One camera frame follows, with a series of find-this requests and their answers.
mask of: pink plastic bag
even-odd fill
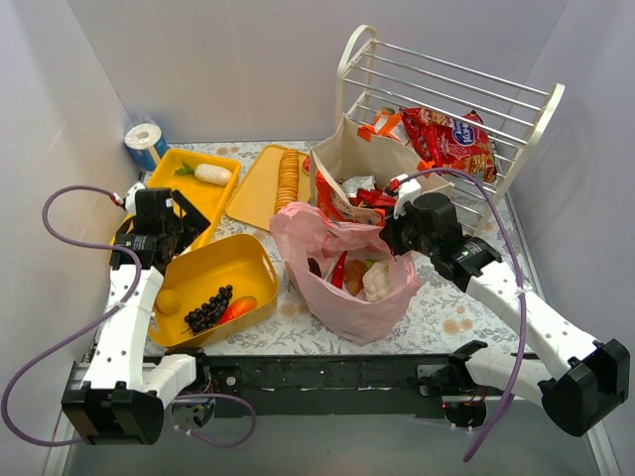
[[[270,230],[287,274],[312,314],[337,335],[356,344],[386,338],[422,285],[410,254],[392,258],[388,245],[379,237],[378,226],[337,226],[319,209],[295,202],[271,218]],[[330,279],[343,251],[348,251],[347,260],[390,259],[388,279],[392,291],[381,300],[368,302],[309,271],[307,259],[315,258],[322,276]]]

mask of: floral tablecloth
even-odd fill
[[[174,147],[204,154],[227,157],[242,163],[241,179],[258,158],[268,142],[176,144]],[[283,142],[308,152],[314,142]],[[461,197],[472,207],[481,206],[478,200]],[[505,200],[499,204],[499,212],[509,233],[521,263],[526,261],[521,253],[522,245],[514,219]],[[309,312],[309,308],[290,284],[271,235],[261,229],[223,216],[214,240],[235,233],[250,233],[258,238],[269,253],[280,279],[278,310],[261,323],[235,334],[205,349],[208,355],[244,354],[414,354],[447,353],[472,339],[485,340],[490,346],[503,352],[517,347],[516,334],[489,309],[467,297],[453,284],[444,280],[433,269],[430,260],[419,256],[417,273],[424,285],[410,302],[406,315],[393,328],[390,335],[372,344],[358,346],[329,331]],[[492,246],[508,256],[502,236],[495,222],[487,223],[483,237]],[[146,355],[163,355],[164,349],[148,339]]]

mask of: metal rack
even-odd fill
[[[356,43],[365,36],[368,38],[353,52]],[[483,185],[496,204],[534,155],[565,91],[562,84],[557,83],[551,92],[546,92],[391,45],[377,40],[377,31],[366,25],[353,32],[337,68],[335,128],[343,112],[344,84],[362,88],[346,112],[358,124],[371,123],[381,106],[421,106],[485,131],[493,146],[498,174],[494,183]],[[470,109],[477,111],[485,124],[452,112]],[[462,178],[444,178],[455,185],[452,201],[459,210],[461,223],[469,232],[479,234],[491,215],[484,198],[473,183]]]

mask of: blue logo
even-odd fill
[[[474,129],[469,124],[452,119],[452,135],[462,146],[474,144]]]

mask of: paper towel roll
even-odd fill
[[[156,124],[139,124],[133,127],[126,134],[124,143],[137,165],[149,172],[157,167],[159,160],[169,149],[161,128]]]

